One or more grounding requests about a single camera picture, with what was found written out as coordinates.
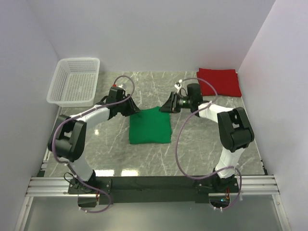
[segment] white plastic basket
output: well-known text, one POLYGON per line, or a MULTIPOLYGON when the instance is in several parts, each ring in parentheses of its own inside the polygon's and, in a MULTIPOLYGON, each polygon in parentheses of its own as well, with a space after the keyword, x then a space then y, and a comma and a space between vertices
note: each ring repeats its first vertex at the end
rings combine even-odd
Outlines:
POLYGON ((99 69, 97 58, 61 59, 53 74, 47 102, 60 107, 92 106, 99 69))

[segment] metal frame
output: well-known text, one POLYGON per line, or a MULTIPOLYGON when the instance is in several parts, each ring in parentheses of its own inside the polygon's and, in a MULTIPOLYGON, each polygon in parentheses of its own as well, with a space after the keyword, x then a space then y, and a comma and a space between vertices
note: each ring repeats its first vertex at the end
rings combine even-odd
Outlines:
POLYGON ((25 197, 23 206, 21 207, 20 214, 15 226, 15 231, 23 231, 28 219, 28 215, 33 202, 33 196, 25 197))
POLYGON ((275 204, 275 208, 276 208, 276 211, 277 211, 277 215, 278 215, 282 230, 283 231, 292 230, 290 223, 289 223, 287 213, 286 213, 284 206, 282 204, 282 200, 281 200, 280 195, 273 195, 273 201, 274 201, 274 204, 275 204))
MULTIPOLYGON (((32 177, 26 197, 95 197, 95 194, 68 194, 69 183, 62 177, 32 177)), ((243 176, 242 195, 278 195, 279 190, 274 176, 243 176)), ((221 196, 224 193, 210 193, 209 196, 221 196)))

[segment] black mounting plate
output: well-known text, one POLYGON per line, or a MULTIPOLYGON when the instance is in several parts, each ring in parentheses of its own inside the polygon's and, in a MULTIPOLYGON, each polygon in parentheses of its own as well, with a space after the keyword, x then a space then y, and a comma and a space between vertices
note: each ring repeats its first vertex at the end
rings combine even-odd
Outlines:
MULTIPOLYGON (((219 190, 213 186, 213 178, 192 180, 185 176, 161 177, 96 177, 98 187, 109 193, 113 203, 185 202, 209 203, 209 193, 230 193, 239 191, 237 179, 232 177, 226 187, 219 190)), ((87 194, 75 179, 71 180, 68 194, 87 194)), ((100 194, 99 204, 109 200, 100 194)))

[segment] camera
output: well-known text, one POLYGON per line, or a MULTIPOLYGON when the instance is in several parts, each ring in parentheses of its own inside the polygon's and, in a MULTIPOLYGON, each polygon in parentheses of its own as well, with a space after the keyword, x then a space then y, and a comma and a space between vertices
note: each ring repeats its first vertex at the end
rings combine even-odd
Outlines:
POLYGON ((183 96, 181 94, 180 88, 179 92, 171 92, 166 103, 159 109, 160 112, 168 112, 168 113, 179 113, 181 108, 189 108, 191 112, 195 112, 198 110, 198 106, 201 103, 204 103, 200 84, 191 83, 187 85, 187 95, 183 96))

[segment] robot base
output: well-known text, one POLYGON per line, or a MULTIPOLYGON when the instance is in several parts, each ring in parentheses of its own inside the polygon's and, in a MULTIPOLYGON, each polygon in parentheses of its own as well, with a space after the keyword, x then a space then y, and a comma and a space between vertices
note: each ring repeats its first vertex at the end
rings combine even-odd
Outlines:
MULTIPOLYGON (((111 195, 113 203, 148 203, 148 202, 187 202, 209 203, 209 193, 230 193, 239 191, 237 179, 232 176, 217 185, 219 177, 214 175, 204 180, 192 180, 185 176, 161 177, 96 177, 97 186, 111 195)), ((95 194, 84 189, 76 180, 71 179, 68 194, 95 194)), ((107 205, 107 196, 79 197, 80 207, 107 205)))

